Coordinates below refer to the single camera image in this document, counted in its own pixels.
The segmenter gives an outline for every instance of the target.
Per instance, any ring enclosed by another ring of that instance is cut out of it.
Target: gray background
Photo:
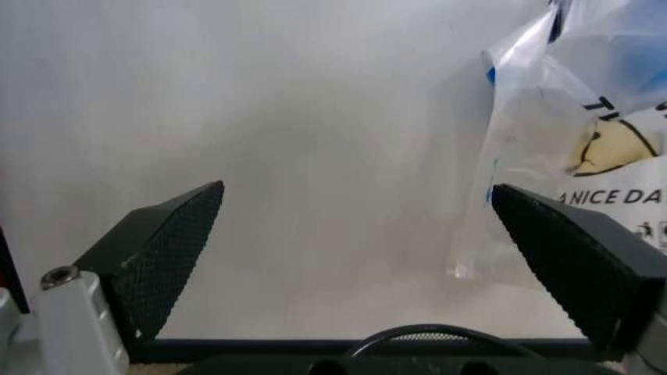
[[[492,105],[480,51],[544,3],[0,2],[0,223],[27,290],[221,178],[165,337],[578,335],[543,291],[445,275]]]

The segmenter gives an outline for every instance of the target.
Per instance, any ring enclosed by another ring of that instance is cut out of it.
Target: textured rubber pad
[[[599,212],[504,184],[492,202],[530,269],[583,334],[599,348],[630,350],[662,293],[667,257]]]
[[[135,209],[76,261],[102,280],[125,342],[155,338],[206,244],[222,181]]]

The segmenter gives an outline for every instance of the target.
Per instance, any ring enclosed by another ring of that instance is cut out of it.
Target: plastic bag
[[[490,206],[499,183],[607,213],[667,249],[665,20],[659,0],[553,2],[485,52],[494,110],[453,243],[457,277],[537,285]]]

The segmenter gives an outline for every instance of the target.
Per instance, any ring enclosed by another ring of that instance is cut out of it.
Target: black cable
[[[513,344],[509,341],[503,340],[499,337],[485,334],[476,330],[468,328],[450,326],[447,324],[413,324],[408,326],[395,327],[388,330],[383,330],[373,336],[366,338],[358,345],[350,348],[345,355],[352,358],[361,355],[370,348],[389,341],[392,338],[399,338],[400,336],[412,334],[448,334],[451,336],[469,339],[470,341],[478,341],[484,344],[493,345],[499,348],[504,348],[508,352],[514,352],[517,355],[540,357],[536,352],[524,348],[521,345]]]

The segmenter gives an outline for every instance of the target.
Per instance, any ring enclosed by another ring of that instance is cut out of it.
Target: screw
[[[67,284],[80,276],[79,268],[76,266],[62,266],[48,271],[40,282],[41,290],[47,291],[51,288]]]

